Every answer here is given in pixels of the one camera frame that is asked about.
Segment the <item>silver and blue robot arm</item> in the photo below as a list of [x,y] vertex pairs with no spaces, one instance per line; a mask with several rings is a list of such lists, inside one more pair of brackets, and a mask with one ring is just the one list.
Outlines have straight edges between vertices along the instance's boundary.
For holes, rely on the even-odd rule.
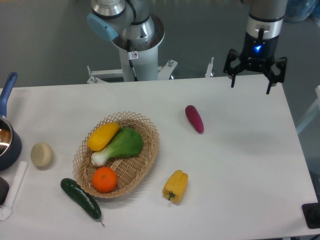
[[[268,87],[285,80],[287,58],[275,58],[288,2],[286,0],[247,0],[250,5],[242,51],[230,49],[223,72],[231,85],[244,70],[262,73]],[[91,30],[105,41],[113,42],[124,50],[128,64],[128,80],[140,80],[133,53],[156,47],[164,38],[160,19],[150,13],[146,0],[93,0],[92,12],[86,17]]]

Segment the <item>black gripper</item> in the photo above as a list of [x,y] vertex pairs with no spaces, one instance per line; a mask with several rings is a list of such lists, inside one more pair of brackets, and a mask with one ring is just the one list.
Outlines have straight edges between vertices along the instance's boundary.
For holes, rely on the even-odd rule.
[[270,39],[257,39],[246,33],[241,53],[230,49],[224,64],[223,72],[231,79],[231,87],[235,86],[236,76],[244,69],[252,72],[262,72],[268,79],[266,94],[277,83],[285,81],[287,57],[275,58],[278,36]]

